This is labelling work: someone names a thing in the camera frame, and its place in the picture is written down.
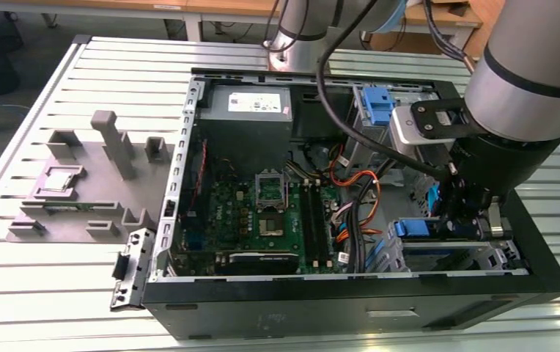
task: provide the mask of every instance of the label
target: label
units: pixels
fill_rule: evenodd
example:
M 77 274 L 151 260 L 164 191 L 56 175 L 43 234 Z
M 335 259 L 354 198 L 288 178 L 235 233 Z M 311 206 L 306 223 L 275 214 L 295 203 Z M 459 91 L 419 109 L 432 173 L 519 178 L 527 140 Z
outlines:
M 418 317 L 414 310 L 370 310 L 367 312 L 370 318 L 398 318 L 398 317 Z
M 181 10 L 181 7 L 173 5 L 153 5 L 153 8 L 161 10 Z
M 342 155 L 338 156 L 336 161 L 344 167 L 347 167 L 347 165 L 350 165 L 350 161 Z
M 228 111 L 282 112 L 280 95 L 271 93 L 232 93 L 228 96 Z
M 344 252 L 338 253 L 338 262 L 347 264 L 350 262 L 350 255 Z
M 471 22 L 455 22 L 455 25 L 458 27 L 477 27 L 477 24 Z

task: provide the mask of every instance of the black cable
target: black cable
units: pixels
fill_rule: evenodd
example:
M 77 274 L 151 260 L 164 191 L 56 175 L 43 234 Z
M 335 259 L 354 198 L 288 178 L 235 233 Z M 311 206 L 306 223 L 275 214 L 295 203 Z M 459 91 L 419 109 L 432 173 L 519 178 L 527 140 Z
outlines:
M 238 37 L 236 39 L 232 39 L 232 42 L 235 42 L 236 43 L 236 41 L 238 40 L 242 40 L 243 38 L 244 38 L 244 36 L 247 35 L 247 33 L 250 33 L 250 29 L 251 29 L 251 27 L 252 27 L 252 23 L 250 23 L 250 26 L 247 27 L 247 29 L 246 29 L 246 31 L 244 31 L 244 33 L 240 35 L 240 37 Z
M 326 109 L 327 115 L 330 116 L 332 122 L 340 128 L 343 133 L 347 136 L 350 136 L 350 138 L 355 139 L 356 142 L 360 143 L 370 150 L 375 151 L 376 153 L 383 154 L 384 156 L 391 158 L 394 161 L 399 162 L 400 164 L 406 165 L 411 169 L 415 169 L 423 174 L 434 177 L 435 180 L 440 181 L 447 177 L 447 172 L 444 171 L 444 169 L 436 169 L 420 163 L 415 159 L 398 153 L 394 149 L 388 148 L 387 146 L 379 144 L 372 139 L 366 137 L 359 131 L 356 131 L 351 126 L 346 124 L 346 122 L 340 119 L 340 117 L 338 117 L 330 104 L 330 98 L 326 92 L 326 82 L 324 82 L 324 77 L 323 77 L 326 62 L 327 62 L 327 59 L 330 59 L 331 53 L 334 52 L 336 47 L 340 45 L 340 42 L 347 38 L 351 31 L 356 28 L 358 23 L 362 21 L 363 17 L 366 16 L 367 12 L 374 7 L 375 2 L 378 2 L 378 0 L 370 0 L 367 6 L 364 6 L 364 8 L 360 11 L 360 14 L 356 16 L 352 23 L 343 30 L 343 32 L 340 33 L 335 41 L 330 44 L 326 51 L 323 52 L 323 55 L 319 58 L 319 64 L 316 66 L 316 91 L 319 92 L 320 103 Z
M 282 13 L 279 14 L 279 20 L 278 20 L 278 28 L 280 27 L 280 22 L 282 22 L 282 18 L 283 18 L 283 14 L 284 11 L 287 9 L 287 4 L 288 4 L 288 0 L 286 0 L 286 2 L 283 3 L 283 9 L 282 9 Z M 306 19 L 308 17 L 308 9 L 310 9 L 310 0 L 306 0 L 306 11 L 303 12 L 303 19 L 302 19 L 302 25 L 299 26 L 299 31 L 298 34 L 292 37 L 291 42 L 283 46 L 279 49 L 271 49 L 268 48 L 264 43 L 260 43 L 260 46 L 270 52 L 270 53 L 282 53 L 286 50 L 288 50 L 288 48 L 298 42 L 298 38 L 302 36 L 303 33 L 303 29 L 306 27 Z
M 304 158 L 304 160 L 306 160 L 306 163 L 308 164 L 308 166 L 310 166 L 310 168 L 312 169 L 312 171 L 315 172 L 315 174 L 318 174 L 318 175 L 319 175 L 319 178 L 320 178 L 322 180 L 327 180 L 327 177 L 326 177 L 326 175 L 324 175 L 324 173 L 323 173 L 323 170 L 320 170 L 320 169 L 316 167 L 315 162 L 314 162 L 312 158 L 311 158 L 311 157 L 310 157 L 310 155 L 308 155 L 308 151 L 310 151 L 310 146 L 306 144 L 306 145 L 303 146 L 303 148 L 302 148 L 302 154 L 303 154 L 303 158 Z
M 406 16 L 400 20 L 400 28 L 395 36 L 395 42 L 386 50 L 382 50 L 382 51 L 391 51 L 394 48 L 396 48 L 396 46 L 400 44 L 402 39 L 404 38 L 404 35 L 406 35 Z
M 252 23 L 250 23 L 250 26 L 247 27 L 244 33 L 240 36 L 238 36 L 236 38 L 234 38 L 234 37 L 230 36 L 230 34 L 227 34 L 225 32 L 223 32 L 223 29 L 221 29 L 221 26 L 220 25 L 217 25 L 215 22 L 209 22 L 209 24 L 232 41 L 232 43 L 236 43 L 238 40 L 242 40 L 244 38 L 244 36 L 250 32 L 251 27 L 254 25 Z
M 388 172 L 390 168 L 395 164 L 392 159 L 386 159 L 386 161 L 379 165 L 378 169 L 375 170 L 375 176 L 378 179 Z M 364 196 L 367 195 L 367 191 L 370 187 L 374 185 L 371 182 L 371 177 L 368 177 L 367 182 L 360 186 L 360 190 L 358 191 L 358 197 L 354 203 L 351 204 L 350 211 L 347 212 L 347 233 L 350 238 L 354 238 L 354 246 L 356 247 L 355 255 L 356 255 L 356 273 L 364 272 L 364 239 L 362 237 L 362 229 L 360 229 L 360 220 L 358 219 L 358 210 L 360 209 L 360 202 Z
M 436 28 L 436 24 L 434 23 L 432 5 L 430 0 L 423 0 L 423 10 L 426 12 L 427 27 L 430 28 L 434 44 L 444 55 L 447 55 L 454 60 L 462 61 L 466 56 L 464 52 L 443 38 L 443 35 Z
M 262 40 L 264 41 L 264 40 L 267 40 L 267 35 L 268 35 L 268 27 L 271 26 L 271 19 L 272 19 L 272 14 L 274 13 L 276 13 L 276 8 L 278 8 L 278 4 L 280 3 L 280 0 L 275 0 L 274 1 L 274 3 L 272 3 L 272 6 L 271 6 L 271 12 L 268 13 L 268 17 L 267 17 L 267 24 L 266 24 L 266 27 L 264 27 L 264 34 L 262 35 Z

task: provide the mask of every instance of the black hose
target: black hose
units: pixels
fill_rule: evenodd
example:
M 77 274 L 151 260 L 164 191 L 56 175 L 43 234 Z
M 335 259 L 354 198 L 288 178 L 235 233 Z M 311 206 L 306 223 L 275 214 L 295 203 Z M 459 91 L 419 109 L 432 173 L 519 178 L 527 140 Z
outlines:
M 392 159 L 387 159 L 375 170 L 375 176 L 378 179 L 388 172 L 390 168 L 395 165 L 395 161 Z M 362 238 L 362 230 L 360 230 L 360 221 L 358 220 L 358 210 L 360 208 L 360 201 L 367 195 L 368 187 L 372 185 L 371 177 L 368 177 L 368 181 L 360 186 L 360 190 L 358 191 L 358 197 L 354 203 L 351 204 L 350 211 L 347 212 L 347 232 L 350 234 L 350 238 L 355 238 L 354 246 L 355 246 L 355 255 L 356 258 L 356 273 L 364 272 L 364 240 Z
M 430 28 L 434 44 L 444 55 L 447 55 L 454 60 L 462 61 L 466 56 L 464 52 L 443 38 L 443 35 L 436 28 L 436 24 L 434 23 L 432 5 L 430 0 L 423 0 L 423 10 L 426 12 L 427 27 Z
M 330 99 L 326 92 L 326 82 L 324 82 L 324 77 L 323 77 L 326 62 L 330 59 L 331 53 L 334 52 L 336 47 L 340 45 L 340 42 L 347 38 L 351 31 L 356 28 L 358 23 L 362 21 L 363 17 L 366 16 L 367 12 L 374 7 L 375 2 L 378 2 L 378 0 L 370 0 L 367 6 L 364 6 L 363 10 L 360 11 L 360 14 L 356 16 L 350 26 L 347 26 L 347 28 L 343 30 L 343 32 L 340 33 L 335 41 L 330 44 L 326 51 L 323 52 L 323 55 L 319 58 L 319 64 L 316 66 L 316 91 L 319 92 L 320 103 L 326 109 L 327 115 L 330 116 L 332 122 L 340 128 L 343 133 L 347 136 L 350 136 L 350 138 L 355 139 L 356 142 L 360 143 L 370 150 L 386 155 L 394 161 L 415 169 L 423 174 L 434 177 L 435 180 L 443 180 L 447 177 L 447 171 L 444 169 L 436 169 L 418 162 L 415 159 L 407 157 L 403 154 L 399 154 L 395 150 L 392 150 L 387 146 L 379 144 L 372 139 L 366 137 L 359 131 L 356 131 L 351 126 L 348 126 L 344 123 L 344 121 L 338 117 L 330 104 Z

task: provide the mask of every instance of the aluminum extrusion table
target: aluminum extrusion table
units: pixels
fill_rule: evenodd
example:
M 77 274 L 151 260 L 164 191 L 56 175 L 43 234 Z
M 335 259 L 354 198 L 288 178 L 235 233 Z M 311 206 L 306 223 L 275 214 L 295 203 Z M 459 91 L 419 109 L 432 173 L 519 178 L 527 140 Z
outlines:
M 103 37 L 71 45 L 0 157 L 0 351 L 560 351 L 560 299 L 463 331 L 176 341 L 147 311 L 108 311 L 121 245 L 4 242 L 49 157 L 43 144 L 52 130 L 75 129 L 81 141 L 99 140 L 89 118 L 101 109 L 115 111 L 131 142 L 147 136 L 172 141 L 191 67 L 264 70 L 266 53 L 255 45 Z M 462 64 L 427 55 L 336 51 L 331 71 L 440 79 L 459 92 L 467 81 Z M 560 148 L 518 193 L 560 262 Z

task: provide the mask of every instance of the floor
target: floor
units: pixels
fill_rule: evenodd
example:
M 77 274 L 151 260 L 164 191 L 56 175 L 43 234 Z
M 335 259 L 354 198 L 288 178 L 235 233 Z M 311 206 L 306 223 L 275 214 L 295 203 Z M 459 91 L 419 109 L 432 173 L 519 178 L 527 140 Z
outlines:
M 8 95 L 0 96 L 0 104 L 17 104 L 31 106 L 41 87 L 67 51 L 69 42 L 76 34 L 91 34 L 103 37 L 137 37 L 145 39 L 167 39 L 164 23 L 160 20 L 140 18 L 112 18 L 104 21 L 101 17 L 61 15 L 57 16 L 57 27 L 48 29 L 40 15 L 19 13 L 16 27 L 24 40 L 24 47 L 9 54 L 13 67 L 20 75 L 20 88 Z M 203 27 L 203 36 L 208 41 L 231 43 L 260 43 L 264 25 L 235 23 L 223 28 L 224 34 L 216 34 L 216 29 L 207 23 Z M 169 23 L 169 30 L 176 38 L 184 40 L 183 23 Z M 350 35 L 342 44 L 343 48 L 360 49 L 356 35 Z M 0 108 L 0 154 L 21 123 L 24 110 Z

